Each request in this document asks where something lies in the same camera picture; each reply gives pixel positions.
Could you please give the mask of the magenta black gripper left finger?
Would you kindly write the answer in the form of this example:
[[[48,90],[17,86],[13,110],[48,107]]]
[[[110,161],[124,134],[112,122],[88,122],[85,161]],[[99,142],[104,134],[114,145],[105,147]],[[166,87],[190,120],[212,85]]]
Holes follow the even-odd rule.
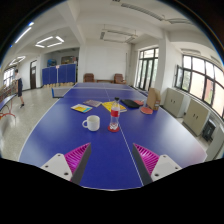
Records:
[[[55,154],[41,168],[79,185],[90,155],[91,144],[86,143],[66,154]]]

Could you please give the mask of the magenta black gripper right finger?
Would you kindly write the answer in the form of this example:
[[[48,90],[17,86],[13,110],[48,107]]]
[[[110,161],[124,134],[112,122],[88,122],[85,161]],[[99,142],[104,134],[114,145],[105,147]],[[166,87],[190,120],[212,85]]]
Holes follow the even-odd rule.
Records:
[[[181,167],[168,155],[158,155],[136,143],[133,144],[132,154],[143,185],[147,185],[181,170]]]

